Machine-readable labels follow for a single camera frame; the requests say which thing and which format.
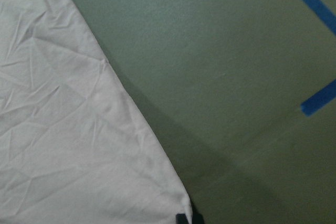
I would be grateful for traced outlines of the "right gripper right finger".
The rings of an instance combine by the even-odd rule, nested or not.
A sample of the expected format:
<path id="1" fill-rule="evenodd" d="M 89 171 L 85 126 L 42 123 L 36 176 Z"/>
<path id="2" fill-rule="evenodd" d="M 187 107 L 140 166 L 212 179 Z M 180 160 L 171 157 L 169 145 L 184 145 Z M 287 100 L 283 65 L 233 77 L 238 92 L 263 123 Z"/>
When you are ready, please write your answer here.
<path id="1" fill-rule="evenodd" d="M 199 213 L 193 213 L 192 224 L 204 224 L 204 218 Z"/>

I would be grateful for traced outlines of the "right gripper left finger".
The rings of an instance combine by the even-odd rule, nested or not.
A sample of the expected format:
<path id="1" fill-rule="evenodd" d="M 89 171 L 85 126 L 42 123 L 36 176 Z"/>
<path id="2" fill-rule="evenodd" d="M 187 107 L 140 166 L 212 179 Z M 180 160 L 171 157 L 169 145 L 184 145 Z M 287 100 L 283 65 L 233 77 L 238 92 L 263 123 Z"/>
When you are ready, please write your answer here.
<path id="1" fill-rule="evenodd" d="M 175 216 L 176 224 L 188 224 L 188 219 L 186 214 L 176 214 Z"/>

